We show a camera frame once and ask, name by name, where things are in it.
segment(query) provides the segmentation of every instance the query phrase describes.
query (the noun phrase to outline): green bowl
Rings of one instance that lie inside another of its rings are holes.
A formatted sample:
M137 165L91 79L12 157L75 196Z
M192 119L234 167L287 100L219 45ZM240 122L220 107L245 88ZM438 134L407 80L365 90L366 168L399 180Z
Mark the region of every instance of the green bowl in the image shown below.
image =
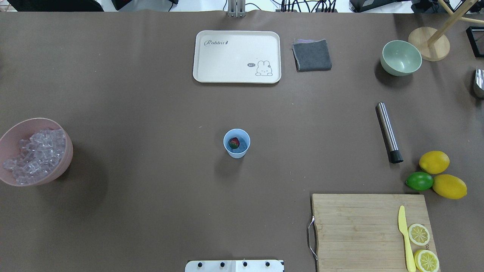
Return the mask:
M383 47L381 66L394 76L406 76L417 71L422 64L418 49L405 41L391 41Z

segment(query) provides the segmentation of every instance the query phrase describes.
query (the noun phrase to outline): yellow knife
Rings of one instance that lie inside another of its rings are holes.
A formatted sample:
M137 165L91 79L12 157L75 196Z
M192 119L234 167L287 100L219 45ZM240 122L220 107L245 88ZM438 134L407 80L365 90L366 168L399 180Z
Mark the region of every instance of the yellow knife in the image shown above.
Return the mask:
M408 238L407 219L405 218L404 206L400 206L400 210L398 211L398 229L403 234L403 240L405 241L405 259L407 260L407 270L409 272L415 272L415 261L413 260L410 239Z

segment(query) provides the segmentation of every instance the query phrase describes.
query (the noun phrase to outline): gray cloth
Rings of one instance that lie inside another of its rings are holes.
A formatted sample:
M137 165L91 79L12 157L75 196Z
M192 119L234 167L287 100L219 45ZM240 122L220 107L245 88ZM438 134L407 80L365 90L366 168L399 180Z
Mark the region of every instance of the gray cloth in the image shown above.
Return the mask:
M324 39L320 41L298 40L292 44L292 51L300 72L331 70L328 43Z

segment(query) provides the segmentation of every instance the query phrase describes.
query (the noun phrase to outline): pink bowl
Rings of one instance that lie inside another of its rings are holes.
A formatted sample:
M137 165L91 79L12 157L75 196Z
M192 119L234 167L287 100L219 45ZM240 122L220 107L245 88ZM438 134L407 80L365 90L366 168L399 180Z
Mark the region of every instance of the pink bowl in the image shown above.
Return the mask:
M34 133L49 128L52 130L62 129L65 133L65 153L54 170L45 178L32 184L18 184L12 172L3 168L3 163L20 153L19 141L28 140ZM71 164L73 155L72 141L67 132L56 122L46 118L33 118L16 124L2 138L0 138L0 179L8 185L24 187L45 184L51 182L62 175Z

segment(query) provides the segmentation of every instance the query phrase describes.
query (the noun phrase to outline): wooden cutting board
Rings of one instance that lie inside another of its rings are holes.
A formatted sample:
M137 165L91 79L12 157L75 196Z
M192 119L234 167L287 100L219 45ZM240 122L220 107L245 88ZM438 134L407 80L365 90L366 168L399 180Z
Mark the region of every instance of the wooden cutting board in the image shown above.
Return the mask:
M437 254L423 195L313 194L312 205L319 272L406 272L400 205L407 226L419 223L430 232L427 246L410 242L413 253Z

